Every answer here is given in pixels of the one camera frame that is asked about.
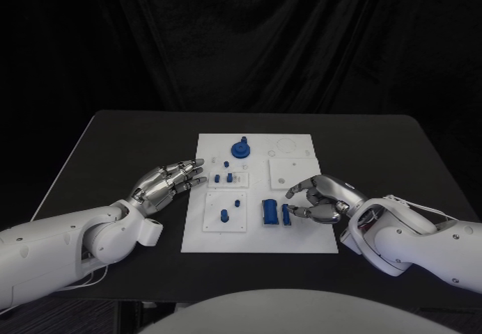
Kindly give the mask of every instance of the black table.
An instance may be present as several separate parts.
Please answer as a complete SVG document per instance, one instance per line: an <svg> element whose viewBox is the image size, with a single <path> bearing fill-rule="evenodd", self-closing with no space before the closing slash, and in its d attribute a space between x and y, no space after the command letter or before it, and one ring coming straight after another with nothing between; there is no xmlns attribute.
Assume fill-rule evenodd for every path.
<svg viewBox="0 0 482 334"><path fill-rule="evenodd" d="M154 167L193 159L197 133L310 134L321 172L366 196L389 193L477 221L424 132L406 116L100 111L44 199L35 219L125 198ZM382 273L340 243L339 254L180 253L188 192L152 216L155 247L135 246L93 286L56 293L85 299L197 302L265 288L315 289L408 307L482 306L482 295L445 284L418 266ZM339 236L346 221L334 225Z"/></svg>

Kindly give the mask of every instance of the robotic hand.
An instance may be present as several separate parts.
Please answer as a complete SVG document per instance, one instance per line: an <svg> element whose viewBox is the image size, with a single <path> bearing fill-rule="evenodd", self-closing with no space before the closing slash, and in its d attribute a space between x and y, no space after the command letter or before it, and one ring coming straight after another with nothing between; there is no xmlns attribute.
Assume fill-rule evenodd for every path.
<svg viewBox="0 0 482 334"><path fill-rule="evenodd" d="M379 270L398 276L415 263L450 285L482 293L482 224L458 221L393 196L369 200L327 175L289 188L287 199L304 189L313 207L289 205L289 213L327 224L337 223L344 214L350 219L340 242ZM450 220L434 225L408 204Z"/></svg>
<svg viewBox="0 0 482 334"><path fill-rule="evenodd" d="M135 242L154 246L162 226L145 218L173 196L206 181L203 160L154 168L125 200L20 224L0 232L0 309L57 291L93 270L121 261ZM82 257L82 245L89 253Z"/></svg>

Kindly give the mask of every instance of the wire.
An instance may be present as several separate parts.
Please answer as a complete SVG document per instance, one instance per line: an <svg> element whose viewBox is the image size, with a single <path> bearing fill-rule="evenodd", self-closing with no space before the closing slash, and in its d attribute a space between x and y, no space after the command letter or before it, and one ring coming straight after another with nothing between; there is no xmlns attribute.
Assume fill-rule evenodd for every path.
<svg viewBox="0 0 482 334"><path fill-rule="evenodd" d="M18 305L15 306L11 306L10 308L5 308L1 312L0 312L0 315L2 315L7 311L10 311L12 308L15 308Z"/></svg>
<svg viewBox="0 0 482 334"><path fill-rule="evenodd" d="M422 205L419 204L415 204L412 202L408 202L406 200L403 200L402 198L399 197L395 197L392 195L386 195L383 197L385 200L392 200L398 203L401 203L405 207L408 207L408 205L411 205L412 207L416 207L418 209L424 210L424 211L428 211L428 212L432 212L434 214L440 214L441 216L444 216L444 218L450 218L453 219L454 221L457 221L457 219L448 215L445 215L440 210L437 209L431 209L429 207L424 207Z"/></svg>
<svg viewBox="0 0 482 334"><path fill-rule="evenodd" d="M108 265L105 266L105 271L103 271L103 275L102 275L102 277L100 277L95 282L89 283L89 282L90 282L90 279L92 279L92 277L93 277L93 273L90 273L90 279L89 279L83 284L72 285L72 286L69 286L69 287L61 287L57 291L67 291L67 290L77 289L79 287L89 287L90 285L98 284L98 283L102 281L102 279L103 279L103 277L105 277L105 275L106 275L106 269L108 269Z"/></svg>

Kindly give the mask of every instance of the black curtain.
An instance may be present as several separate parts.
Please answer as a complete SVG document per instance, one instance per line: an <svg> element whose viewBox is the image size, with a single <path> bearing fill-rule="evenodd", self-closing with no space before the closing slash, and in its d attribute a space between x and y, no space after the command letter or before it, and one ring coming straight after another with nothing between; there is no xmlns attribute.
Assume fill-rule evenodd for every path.
<svg viewBox="0 0 482 334"><path fill-rule="evenodd" d="M10 161L1 183L8 189L27 184L31 204L100 109L412 115L476 196L479 1L24 0L0 6Z"/></svg>

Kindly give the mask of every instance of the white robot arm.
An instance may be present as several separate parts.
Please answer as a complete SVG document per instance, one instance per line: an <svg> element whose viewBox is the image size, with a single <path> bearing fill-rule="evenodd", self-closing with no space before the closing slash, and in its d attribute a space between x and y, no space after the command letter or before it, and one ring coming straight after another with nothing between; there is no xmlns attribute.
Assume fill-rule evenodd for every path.
<svg viewBox="0 0 482 334"><path fill-rule="evenodd" d="M154 168L131 195L109 207L20 224L0 232L0 309L33 301L121 261L138 242L154 246L162 226L145 218L175 193L206 181L193 179L203 160ZM82 245L90 256L82 258Z"/></svg>
<svg viewBox="0 0 482 334"><path fill-rule="evenodd" d="M313 207L288 206L288 211L318 223L336 223L346 214L340 242L379 270L398 276L415 263L453 286L482 293L482 224L448 217L434 225L405 201L393 196L369 200L327 175L297 184L285 197L304 189Z"/></svg>

